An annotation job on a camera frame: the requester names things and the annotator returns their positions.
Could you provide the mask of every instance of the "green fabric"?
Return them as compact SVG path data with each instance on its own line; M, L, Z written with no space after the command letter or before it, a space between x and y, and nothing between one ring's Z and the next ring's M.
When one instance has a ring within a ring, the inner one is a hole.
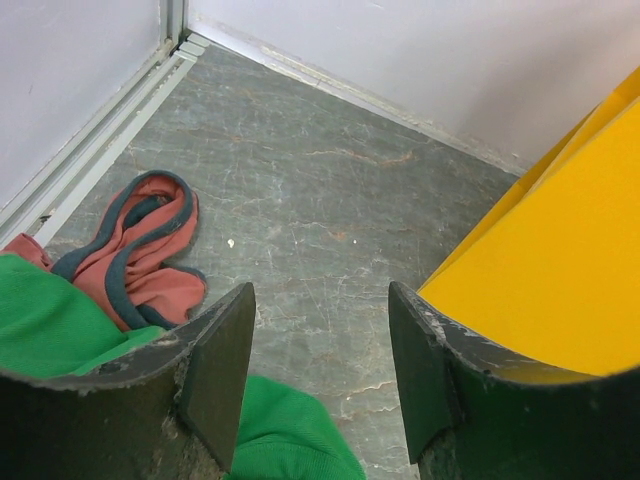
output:
M362 480L324 406L267 378L247 379L238 441L225 480Z
M0 367L38 378L82 375L164 333L123 333L84 292L13 254L0 255Z

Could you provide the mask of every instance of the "white panel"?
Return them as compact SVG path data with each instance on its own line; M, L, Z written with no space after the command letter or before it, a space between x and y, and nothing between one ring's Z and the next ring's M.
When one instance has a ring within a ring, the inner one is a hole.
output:
M0 2L0 208L158 48L158 0Z
M190 0L189 26L271 45L516 171L640 63L637 0Z

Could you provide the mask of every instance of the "yellow object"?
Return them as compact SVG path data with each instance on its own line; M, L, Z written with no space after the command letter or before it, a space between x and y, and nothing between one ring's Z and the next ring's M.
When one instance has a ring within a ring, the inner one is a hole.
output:
M420 295L542 362L592 375L640 363L639 72L507 192Z

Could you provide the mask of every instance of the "cloth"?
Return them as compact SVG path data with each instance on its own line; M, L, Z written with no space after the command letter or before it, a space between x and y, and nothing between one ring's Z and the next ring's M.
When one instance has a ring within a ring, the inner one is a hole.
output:
M159 338L121 332L86 294L13 255L0 255L0 367L37 378L82 375Z
M225 480L363 480L324 406L306 393L249 376L236 451Z
M122 331L172 328L204 298L195 269L164 262L185 249L198 219L198 198L177 175L155 170L114 196L94 239L52 265L35 240L19 235L4 250L73 283Z

